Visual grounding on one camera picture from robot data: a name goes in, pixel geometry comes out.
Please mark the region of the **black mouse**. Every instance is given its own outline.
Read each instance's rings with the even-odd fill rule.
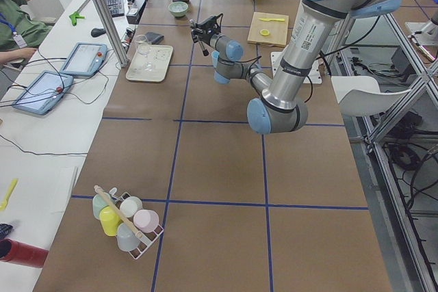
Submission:
[[[93,38],[102,36],[103,34],[106,34],[107,32],[105,29],[99,29],[98,27],[95,27],[93,30],[91,30],[91,36]]]

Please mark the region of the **id badge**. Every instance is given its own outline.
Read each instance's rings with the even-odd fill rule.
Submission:
[[[23,39],[23,37],[20,34],[14,34],[12,37],[13,37],[15,43],[18,45],[18,47],[20,47],[20,48],[27,47],[26,41]]]

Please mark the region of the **glass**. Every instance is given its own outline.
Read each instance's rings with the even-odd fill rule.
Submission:
[[[139,69],[147,72],[152,71],[155,66],[153,63],[148,61],[148,55],[152,50],[152,41],[150,41],[145,35],[135,36],[133,41],[136,46],[137,53],[142,55],[146,60],[146,63],[144,63],[144,65],[142,65]]]

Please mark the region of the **red cylinder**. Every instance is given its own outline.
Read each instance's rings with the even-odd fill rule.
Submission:
[[[12,239],[0,240],[0,261],[42,268],[49,251]]]

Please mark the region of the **white desk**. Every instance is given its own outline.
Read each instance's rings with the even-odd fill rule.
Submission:
[[[83,1],[73,0],[60,17],[40,47],[43,56],[67,57],[77,42],[105,43],[108,49],[112,49],[106,34],[97,38],[90,35],[92,28],[103,27],[92,1],[81,11],[85,19],[78,19],[77,25],[72,26],[68,15],[77,10]],[[119,36],[123,37],[128,27],[126,18],[121,16],[115,18],[114,22]],[[31,60],[40,58],[36,53]],[[54,62],[53,65],[58,69],[62,63]],[[97,73],[86,81],[75,79],[75,82],[82,82],[74,85],[70,92],[85,102],[94,100],[107,82],[104,93],[91,105],[83,104],[73,95],[67,94],[45,116],[33,116],[12,107],[0,108],[0,118],[3,120],[0,134],[25,150],[34,152],[87,153],[119,69],[118,60],[110,51],[107,64],[101,69],[103,75]],[[30,64],[16,82],[29,85],[43,70],[53,68],[45,61]],[[20,93],[21,90],[10,90],[3,101],[13,101]],[[50,249],[68,201],[71,182],[75,182],[86,156],[25,154],[1,139],[0,158],[0,198],[3,198],[11,180],[18,178],[7,209],[0,212],[0,222],[14,226],[14,231],[8,237]],[[0,263],[1,290],[29,292],[40,272],[41,269]]]

